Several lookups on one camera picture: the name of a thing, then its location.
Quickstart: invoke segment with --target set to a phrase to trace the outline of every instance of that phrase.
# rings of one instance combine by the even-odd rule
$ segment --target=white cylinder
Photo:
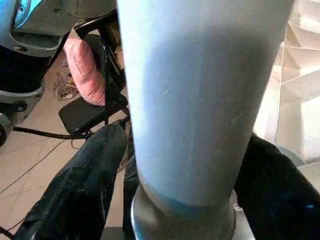
[[[293,0],[117,2],[142,187],[225,206]]]

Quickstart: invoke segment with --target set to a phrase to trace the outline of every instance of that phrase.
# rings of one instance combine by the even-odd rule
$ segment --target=pink pillow
[[[105,79],[96,66],[90,46],[82,39],[69,38],[63,49],[81,96],[90,104],[104,106]]]

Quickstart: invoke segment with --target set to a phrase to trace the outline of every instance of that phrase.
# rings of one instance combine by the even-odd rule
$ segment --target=black cable
[[[85,135],[64,135],[64,134],[57,134],[57,133],[51,133],[46,131],[39,131],[35,129],[25,128],[25,127],[19,127],[15,126],[13,128],[13,131],[15,132],[21,132],[26,134],[34,134],[39,135],[43,137],[53,138],[53,139],[64,139],[64,140],[71,140],[71,139],[88,139],[92,136],[92,134],[85,134]]]
[[[5,235],[9,239],[14,239],[14,235],[8,230],[4,229],[2,226],[0,226],[0,235],[1,234]]]
[[[85,132],[85,134],[86,134],[86,135],[92,135],[93,133],[92,133],[92,131],[89,129],[88,131]]]
[[[130,111],[129,111],[129,109],[128,109],[126,106],[124,106],[124,107],[121,109],[121,111],[122,111],[125,115],[130,116]]]
[[[20,179],[22,179],[26,174],[28,174],[32,169],[34,169],[38,164],[40,164],[43,160],[46,159],[57,147],[59,147],[65,140],[59,142],[51,151],[49,151],[43,158],[41,158],[39,161],[37,161],[32,167],[30,167],[25,173],[20,175],[16,180],[14,180],[12,183],[10,183],[8,186],[6,186],[3,190],[0,191],[0,195],[3,194],[8,188],[10,188],[12,185],[14,185],[16,182],[18,182]]]
[[[8,228],[7,231],[11,231],[12,229],[14,229],[16,226],[18,226],[20,223],[22,223],[25,220],[25,218],[22,218],[20,221],[18,221],[15,225],[11,226],[10,228]]]
[[[125,118],[119,120],[119,124],[126,125],[126,123],[129,121],[130,121],[130,116],[126,116]]]
[[[72,140],[71,140],[71,147],[72,147],[73,149],[75,149],[75,150],[79,150],[80,147],[75,147],[74,140],[76,140],[76,139],[72,139]]]

